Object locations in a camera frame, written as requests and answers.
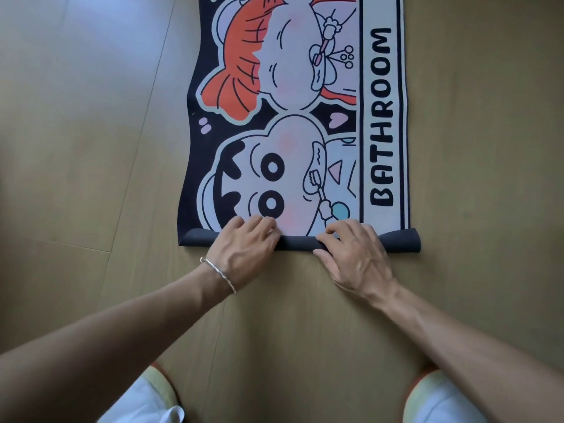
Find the wooden floor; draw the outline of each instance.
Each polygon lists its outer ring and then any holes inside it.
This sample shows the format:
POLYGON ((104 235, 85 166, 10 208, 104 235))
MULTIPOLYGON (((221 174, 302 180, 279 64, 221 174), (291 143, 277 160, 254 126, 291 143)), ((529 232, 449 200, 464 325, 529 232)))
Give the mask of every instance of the wooden floor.
MULTIPOLYGON (((401 282, 564 368, 564 3, 405 0, 412 224, 401 282)), ((152 291, 177 247, 197 0, 0 0, 0 350, 152 291)), ((203 422, 397 422, 421 353, 313 256, 161 358, 203 422)))

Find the forearm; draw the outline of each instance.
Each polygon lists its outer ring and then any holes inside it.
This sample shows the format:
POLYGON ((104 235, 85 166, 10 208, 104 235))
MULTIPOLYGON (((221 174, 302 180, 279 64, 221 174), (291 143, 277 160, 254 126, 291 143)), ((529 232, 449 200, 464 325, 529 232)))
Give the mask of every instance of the forearm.
POLYGON ((200 266, 177 282, 0 356, 0 421, 94 420, 229 286, 200 266))
POLYGON ((564 421, 564 377, 399 286, 376 304, 492 421, 564 421))

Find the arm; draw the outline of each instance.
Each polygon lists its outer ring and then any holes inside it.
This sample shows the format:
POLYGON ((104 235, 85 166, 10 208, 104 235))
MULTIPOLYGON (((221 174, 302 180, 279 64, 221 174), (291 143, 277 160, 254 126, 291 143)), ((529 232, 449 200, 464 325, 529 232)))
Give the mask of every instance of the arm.
POLYGON ((458 322, 399 285, 372 227, 339 221, 318 239, 330 254, 314 252, 335 283, 396 323, 489 419, 564 421, 562 373, 458 322))
MULTIPOLYGON (((272 218, 236 217, 207 258, 237 290, 271 256, 272 218)), ((146 296, 82 319, 0 356, 0 421, 100 417, 135 379, 208 310, 231 294, 206 264, 146 296)))

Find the silver bangle bracelet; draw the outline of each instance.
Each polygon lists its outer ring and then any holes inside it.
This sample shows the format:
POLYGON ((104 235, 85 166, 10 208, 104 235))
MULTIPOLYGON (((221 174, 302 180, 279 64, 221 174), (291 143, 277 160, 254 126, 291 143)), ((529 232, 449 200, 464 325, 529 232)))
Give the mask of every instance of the silver bangle bracelet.
POLYGON ((229 284, 229 287, 231 288, 231 291, 233 291, 234 294, 237 293, 237 290, 235 289, 235 287, 233 286, 233 284, 231 283, 231 281, 227 278, 227 276, 224 275, 223 272, 222 272, 220 269, 218 269, 217 267, 215 267, 215 265, 214 265, 211 261, 209 261, 206 257, 203 256, 202 258, 200 258, 200 263, 206 263, 206 264, 207 264, 208 266, 210 266, 213 270, 215 270, 215 272, 216 272, 219 276, 223 277, 223 278, 225 279, 225 282, 227 282, 227 283, 229 284))

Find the cartoon print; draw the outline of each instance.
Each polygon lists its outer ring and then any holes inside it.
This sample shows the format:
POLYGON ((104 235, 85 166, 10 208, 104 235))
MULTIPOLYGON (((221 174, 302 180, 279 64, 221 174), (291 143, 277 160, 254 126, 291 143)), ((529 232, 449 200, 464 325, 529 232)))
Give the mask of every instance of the cartoon print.
POLYGON ((198 190, 202 226, 219 231, 235 215, 260 214, 283 234, 307 236, 357 217, 355 137, 322 130, 313 117, 287 115, 222 143, 198 190))
POLYGON ((212 33, 220 65, 197 89, 204 110, 242 125, 263 99, 278 111, 356 106, 356 0, 226 0, 212 33))

